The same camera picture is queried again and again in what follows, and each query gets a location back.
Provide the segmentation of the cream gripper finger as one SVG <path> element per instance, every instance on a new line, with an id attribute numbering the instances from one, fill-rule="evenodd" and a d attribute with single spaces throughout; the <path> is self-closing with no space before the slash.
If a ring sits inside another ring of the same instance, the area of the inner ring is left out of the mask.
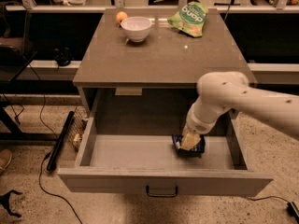
<path id="1" fill-rule="evenodd" d="M 184 136 L 180 146 L 184 150 L 191 150 L 195 145 L 196 141 L 193 136 Z"/>

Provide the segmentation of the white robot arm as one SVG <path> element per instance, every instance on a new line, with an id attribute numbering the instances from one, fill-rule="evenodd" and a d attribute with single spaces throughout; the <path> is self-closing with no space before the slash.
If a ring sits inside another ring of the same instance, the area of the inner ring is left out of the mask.
<path id="1" fill-rule="evenodd" d="M 198 98 L 186 117 L 180 147 L 191 150 L 215 126 L 218 118 L 234 109 L 293 139 L 299 139 L 299 97 L 252 88 L 240 72 L 212 72 L 197 82 Z"/>

